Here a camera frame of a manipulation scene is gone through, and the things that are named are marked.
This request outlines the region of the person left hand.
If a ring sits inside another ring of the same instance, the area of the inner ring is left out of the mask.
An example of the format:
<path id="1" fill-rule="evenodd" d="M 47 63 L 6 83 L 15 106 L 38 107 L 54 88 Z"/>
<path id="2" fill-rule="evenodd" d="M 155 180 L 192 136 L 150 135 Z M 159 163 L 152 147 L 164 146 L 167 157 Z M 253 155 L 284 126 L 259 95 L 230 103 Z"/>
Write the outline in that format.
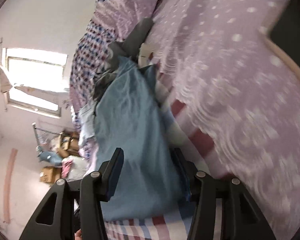
<path id="1" fill-rule="evenodd" d="M 82 231 L 81 231 L 81 229 L 79 229 L 79 230 L 75 233 L 75 240 L 82 240 Z"/>

